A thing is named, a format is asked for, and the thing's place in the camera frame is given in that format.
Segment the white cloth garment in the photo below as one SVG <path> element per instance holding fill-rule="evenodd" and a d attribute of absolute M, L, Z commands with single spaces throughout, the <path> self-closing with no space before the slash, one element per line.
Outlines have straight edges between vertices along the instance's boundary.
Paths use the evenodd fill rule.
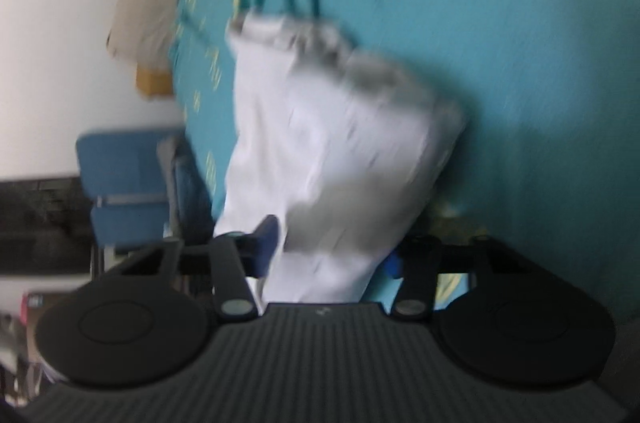
<path fill-rule="evenodd" d="M 425 209 L 465 127 L 460 107 L 325 22 L 228 23 L 236 143 L 218 233 L 279 226 L 260 306 L 345 303 Z"/>

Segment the dark blue clothes pile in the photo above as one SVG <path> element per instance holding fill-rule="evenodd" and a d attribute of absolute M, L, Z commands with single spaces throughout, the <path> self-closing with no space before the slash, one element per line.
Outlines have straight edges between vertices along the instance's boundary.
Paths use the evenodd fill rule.
<path fill-rule="evenodd" d="M 206 243 L 215 226 L 212 201 L 186 136 L 163 138 L 156 156 L 166 187 L 170 234 L 186 245 Z"/>

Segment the blue chair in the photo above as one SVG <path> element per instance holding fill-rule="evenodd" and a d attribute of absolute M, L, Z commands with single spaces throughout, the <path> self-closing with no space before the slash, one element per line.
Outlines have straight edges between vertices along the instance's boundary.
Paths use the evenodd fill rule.
<path fill-rule="evenodd" d="M 81 185 L 92 202 L 99 247 L 137 247 L 163 238 L 169 204 L 156 149 L 181 133 L 151 128 L 89 132 L 77 139 Z"/>

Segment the wooden bed headboard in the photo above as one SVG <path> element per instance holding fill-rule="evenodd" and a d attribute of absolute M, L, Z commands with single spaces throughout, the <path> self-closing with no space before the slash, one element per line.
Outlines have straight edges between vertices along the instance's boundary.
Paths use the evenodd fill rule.
<path fill-rule="evenodd" d="M 170 72 L 152 71 L 137 66 L 134 84 L 139 94 L 146 99 L 168 99 L 174 96 L 174 81 Z"/>

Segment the dark desk with clutter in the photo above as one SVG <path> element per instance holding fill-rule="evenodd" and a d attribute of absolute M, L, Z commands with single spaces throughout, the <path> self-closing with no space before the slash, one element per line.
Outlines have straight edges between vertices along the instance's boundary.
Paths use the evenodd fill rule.
<path fill-rule="evenodd" d="M 1 399 L 11 405 L 24 405 L 39 387 L 23 297 L 90 277 L 90 209 L 77 176 L 1 183 Z"/>

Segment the teal patterned bed sheet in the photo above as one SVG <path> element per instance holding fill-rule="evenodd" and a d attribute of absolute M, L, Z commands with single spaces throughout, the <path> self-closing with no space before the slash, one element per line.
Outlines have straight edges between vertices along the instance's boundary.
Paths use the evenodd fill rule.
<path fill-rule="evenodd" d="M 639 313 L 639 0 L 178 0 L 177 99 L 213 210 L 235 143 L 237 12 L 321 17 L 466 109 L 437 189 L 581 287 Z"/>

